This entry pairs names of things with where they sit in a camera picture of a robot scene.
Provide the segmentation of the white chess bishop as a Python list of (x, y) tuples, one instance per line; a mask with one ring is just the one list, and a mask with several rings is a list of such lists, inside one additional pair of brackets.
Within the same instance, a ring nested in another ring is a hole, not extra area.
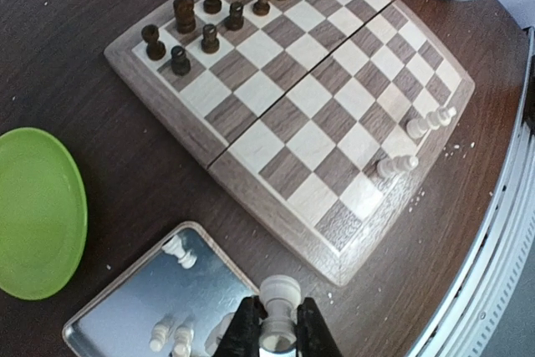
[(419, 165), (416, 156), (396, 156), (385, 158), (377, 163), (377, 172), (383, 178), (390, 178), (402, 173), (413, 171)]

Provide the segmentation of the white chess king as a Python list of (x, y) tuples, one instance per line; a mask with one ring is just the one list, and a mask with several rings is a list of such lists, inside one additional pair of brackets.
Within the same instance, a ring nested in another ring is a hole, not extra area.
[(429, 112), (425, 117), (410, 120), (406, 125), (407, 134), (411, 139), (419, 139), (428, 131), (447, 127), (456, 114), (455, 107), (440, 107)]

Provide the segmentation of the white chess rook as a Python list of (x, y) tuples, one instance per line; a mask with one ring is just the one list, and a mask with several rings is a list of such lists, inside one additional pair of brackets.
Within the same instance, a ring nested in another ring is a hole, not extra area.
[(286, 275), (272, 275), (262, 281), (259, 299), (267, 312), (262, 320), (259, 346), (274, 354), (294, 349), (295, 313), (302, 300), (299, 283)]

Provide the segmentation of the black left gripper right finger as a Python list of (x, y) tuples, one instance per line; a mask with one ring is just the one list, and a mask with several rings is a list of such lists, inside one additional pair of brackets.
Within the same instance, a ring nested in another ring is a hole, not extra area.
[(298, 306), (296, 355), (302, 357), (342, 357), (342, 353), (313, 298)]

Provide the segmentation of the metal tray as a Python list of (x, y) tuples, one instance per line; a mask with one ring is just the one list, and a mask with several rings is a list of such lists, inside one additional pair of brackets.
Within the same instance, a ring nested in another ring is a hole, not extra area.
[[(180, 273), (188, 284), (167, 276), (178, 271), (175, 257), (161, 248), (179, 235), (186, 251), (196, 256), (193, 268)], [(164, 292), (172, 285), (186, 296), (185, 313), (193, 316), (191, 355), (213, 355), (212, 330), (237, 310), (243, 298), (258, 292), (254, 282), (227, 256), (197, 222), (186, 221), (166, 234), (117, 279), (76, 313), (63, 327), (63, 339), (77, 356), (168, 356), (169, 341), (161, 352), (150, 349), (150, 333), (170, 307)]]

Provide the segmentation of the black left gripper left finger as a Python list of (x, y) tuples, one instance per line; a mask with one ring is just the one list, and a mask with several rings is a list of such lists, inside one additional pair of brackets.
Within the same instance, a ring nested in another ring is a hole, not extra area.
[(267, 313), (258, 296), (245, 297), (239, 304), (214, 357), (259, 357), (261, 319)]

